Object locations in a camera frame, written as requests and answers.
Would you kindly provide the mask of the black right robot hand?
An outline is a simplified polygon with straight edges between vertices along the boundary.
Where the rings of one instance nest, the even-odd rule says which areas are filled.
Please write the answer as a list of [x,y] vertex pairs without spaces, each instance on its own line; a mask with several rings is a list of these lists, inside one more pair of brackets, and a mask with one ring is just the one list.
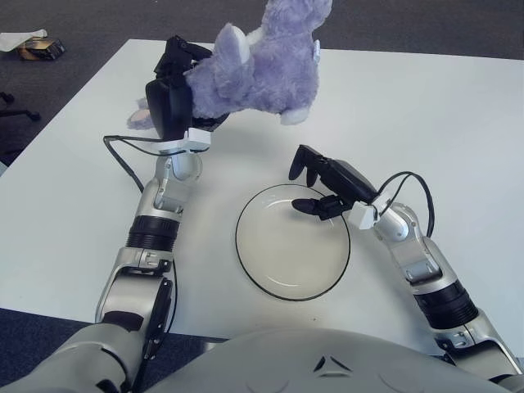
[[377,189],[347,162],[323,156],[307,145],[299,145],[288,178],[297,179],[304,169],[307,187],[313,187],[319,179],[333,194],[320,199],[294,199],[291,205],[301,213],[327,220],[351,210],[356,201],[369,204],[378,197]]

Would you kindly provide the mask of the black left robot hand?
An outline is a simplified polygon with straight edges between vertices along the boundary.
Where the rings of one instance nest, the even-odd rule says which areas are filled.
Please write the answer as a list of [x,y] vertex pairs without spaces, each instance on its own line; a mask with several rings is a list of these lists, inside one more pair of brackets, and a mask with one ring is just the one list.
[[156,77],[145,87],[151,120],[162,141],[180,140],[190,128],[212,132],[228,118],[227,114],[218,118],[194,115],[193,94],[185,73],[211,54],[211,50],[178,35],[166,41],[154,69]]

